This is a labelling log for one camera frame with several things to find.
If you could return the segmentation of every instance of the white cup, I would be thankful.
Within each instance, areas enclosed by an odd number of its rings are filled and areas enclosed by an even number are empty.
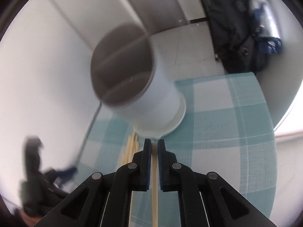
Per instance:
[[[121,106],[105,104],[137,129],[152,131],[166,126],[175,117],[180,106],[179,93],[174,83],[164,74],[160,62],[154,63],[153,71],[149,86],[139,97]]]

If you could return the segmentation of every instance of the table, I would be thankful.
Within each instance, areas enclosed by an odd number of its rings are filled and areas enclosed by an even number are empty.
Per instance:
[[[212,76],[176,82],[186,98],[180,126],[163,137],[177,160],[206,174],[215,171],[267,217],[277,182],[277,155],[271,117],[252,73]],[[106,107],[93,122],[78,164],[75,180],[83,182],[99,171],[119,167],[133,128]],[[140,149],[144,137],[139,137]],[[159,188],[159,226],[180,226],[176,192]],[[134,192],[133,226],[152,226],[151,190]]]

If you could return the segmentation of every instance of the tiled floor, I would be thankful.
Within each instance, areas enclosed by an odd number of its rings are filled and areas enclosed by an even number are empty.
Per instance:
[[[207,22],[160,32],[151,41],[173,80],[224,75],[222,64],[215,61]]]

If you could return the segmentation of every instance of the wooden stick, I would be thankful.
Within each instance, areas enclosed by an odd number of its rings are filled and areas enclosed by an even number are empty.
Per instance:
[[[134,154],[138,152],[137,144],[138,144],[138,135],[136,134],[134,137]]]
[[[125,154],[121,154],[120,166],[125,165]]]
[[[151,146],[152,227],[158,227],[158,145],[152,143]]]
[[[131,160],[132,160],[132,152],[133,152],[133,149],[132,149],[132,147],[133,147],[133,144],[134,144],[134,136],[135,136],[135,132],[133,131],[133,133],[131,134],[131,137],[129,138],[128,137],[128,139],[130,140],[129,141],[129,144],[128,144],[128,149],[126,150],[126,152],[125,152],[125,156],[126,156],[126,163],[130,163],[131,162]]]
[[[138,152],[139,151],[139,141],[137,140],[136,141],[136,152]]]

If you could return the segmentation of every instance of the black plastic bracket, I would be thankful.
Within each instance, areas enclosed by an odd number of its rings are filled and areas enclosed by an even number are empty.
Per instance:
[[[128,227],[132,191],[149,189],[151,141],[115,173],[94,173],[36,227]]]
[[[275,227],[219,174],[193,172],[158,142],[160,188],[178,191],[182,227]]]

